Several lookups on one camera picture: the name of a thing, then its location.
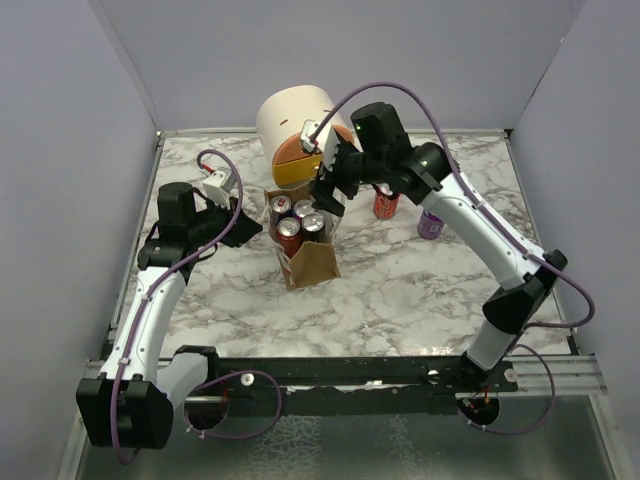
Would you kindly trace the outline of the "purple fanta can front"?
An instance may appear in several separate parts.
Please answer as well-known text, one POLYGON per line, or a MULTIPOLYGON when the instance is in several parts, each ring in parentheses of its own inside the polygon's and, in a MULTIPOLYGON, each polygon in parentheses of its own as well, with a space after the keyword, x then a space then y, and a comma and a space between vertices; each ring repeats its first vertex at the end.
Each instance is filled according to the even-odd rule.
POLYGON ((293 214, 299 220, 314 212, 315 208, 313 207, 313 201, 311 199, 301 199, 297 201, 293 207, 293 214))

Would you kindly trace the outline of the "black yellow can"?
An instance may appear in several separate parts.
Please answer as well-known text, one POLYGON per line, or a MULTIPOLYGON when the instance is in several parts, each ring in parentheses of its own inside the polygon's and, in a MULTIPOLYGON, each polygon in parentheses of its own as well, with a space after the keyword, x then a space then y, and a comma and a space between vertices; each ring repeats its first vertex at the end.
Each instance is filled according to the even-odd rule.
POLYGON ((322 242, 326 230, 324 215, 320 211, 307 214, 301 220, 301 229, 305 241, 322 242))

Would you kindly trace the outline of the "silver blue energy drink can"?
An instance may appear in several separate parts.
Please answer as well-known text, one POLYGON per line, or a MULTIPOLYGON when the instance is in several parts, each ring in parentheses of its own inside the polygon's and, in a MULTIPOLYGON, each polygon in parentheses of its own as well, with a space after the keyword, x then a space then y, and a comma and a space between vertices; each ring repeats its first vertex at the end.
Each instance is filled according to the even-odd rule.
POLYGON ((290 217, 293 213, 293 204, 291 199, 286 195, 274 196, 270 201, 271 216, 275 223, 282 218, 290 217))

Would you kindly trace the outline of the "red cola can front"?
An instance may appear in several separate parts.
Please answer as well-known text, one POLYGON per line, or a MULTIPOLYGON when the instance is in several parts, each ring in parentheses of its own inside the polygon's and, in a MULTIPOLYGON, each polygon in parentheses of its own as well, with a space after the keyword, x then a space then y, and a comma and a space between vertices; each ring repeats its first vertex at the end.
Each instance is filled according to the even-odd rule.
POLYGON ((293 258, 303 243, 301 224, 295 217, 282 218, 276 226, 276 236, 288 258, 293 258))

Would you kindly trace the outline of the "red cola can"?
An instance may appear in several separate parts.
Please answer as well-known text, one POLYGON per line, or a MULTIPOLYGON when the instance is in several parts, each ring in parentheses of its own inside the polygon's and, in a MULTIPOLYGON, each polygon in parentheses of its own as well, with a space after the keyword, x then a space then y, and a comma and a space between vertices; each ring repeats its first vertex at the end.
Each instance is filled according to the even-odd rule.
POLYGON ((391 190, 387 184, 374 186, 375 199, 373 213, 380 220, 389 220, 396 214, 400 195, 391 190))
POLYGON ((293 258, 303 243, 301 224, 295 217, 282 218, 276 226, 276 236, 288 258, 293 258))

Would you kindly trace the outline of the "brown canvas bag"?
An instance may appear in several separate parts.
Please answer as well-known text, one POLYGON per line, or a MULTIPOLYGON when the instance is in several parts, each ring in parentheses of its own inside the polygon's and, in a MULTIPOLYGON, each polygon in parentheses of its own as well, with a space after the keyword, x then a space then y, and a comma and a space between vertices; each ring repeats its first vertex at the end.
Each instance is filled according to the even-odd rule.
POLYGON ((323 210, 320 211, 326 222, 325 237, 322 242, 305 241, 293 258, 288 258, 282 246, 277 241, 276 226, 271 216, 270 201, 274 196, 286 195, 293 204, 301 199, 312 199, 309 193, 309 183, 304 183, 297 188, 287 190, 265 191, 265 208, 263 217, 267 219, 268 232, 275 242, 275 251, 284 275, 286 288, 291 291, 305 288, 317 283, 327 281, 340 276, 336 263, 333 238, 340 220, 334 222, 334 216, 323 210))

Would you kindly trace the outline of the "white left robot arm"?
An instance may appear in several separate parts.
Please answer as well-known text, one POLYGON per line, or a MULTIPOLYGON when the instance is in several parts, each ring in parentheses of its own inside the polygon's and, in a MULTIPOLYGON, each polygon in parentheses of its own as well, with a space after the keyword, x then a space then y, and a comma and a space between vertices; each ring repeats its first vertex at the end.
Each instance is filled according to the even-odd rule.
POLYGON ((241 196, 186 182, 162 185, 157 211, 137 255, 135 294, 120 334, 99 374, 82 379, 76 390, 97 447, 161 449, 187 394, 218 388, 221 371, 205 348, 183 348, 162 368, 162 345, 197 263, 218 245, 238 248, 262 231, 243 212, 241 196))

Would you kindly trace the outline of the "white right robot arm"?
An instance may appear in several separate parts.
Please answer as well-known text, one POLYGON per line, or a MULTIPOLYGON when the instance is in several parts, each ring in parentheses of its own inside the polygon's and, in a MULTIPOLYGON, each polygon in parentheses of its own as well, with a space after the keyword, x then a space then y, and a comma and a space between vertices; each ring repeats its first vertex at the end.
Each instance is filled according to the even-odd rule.
POLYGON ((513 228, 454 169, 445 150, 432 142, 412 145, 395 108, 375 102, 351 116, 357 145, 332 126, 308 120, 300 143, 322 156, 309 185, 314 205, 337 217, 345 207, 334 193, 353 199, 364 184, 387 185, 449 226, 484 262, 499 284, 482 307, 485 320, 459 367, 461 383, 481 391, 567 265, 558 250, 546 252, 513 228))

